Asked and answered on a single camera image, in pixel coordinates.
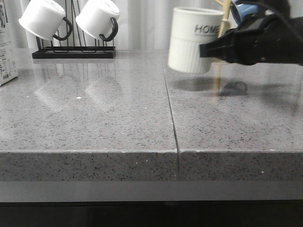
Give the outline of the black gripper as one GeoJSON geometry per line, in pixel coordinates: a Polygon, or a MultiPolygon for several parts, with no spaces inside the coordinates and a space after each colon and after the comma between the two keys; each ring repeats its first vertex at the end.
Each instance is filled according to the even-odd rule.
{"type": "Polygon", "coordinates": [[[248,18],[235,30],[199,45],[200,58],[218,58],[229,63],[303,64],[303,43],[277,16],[248,18]]]}

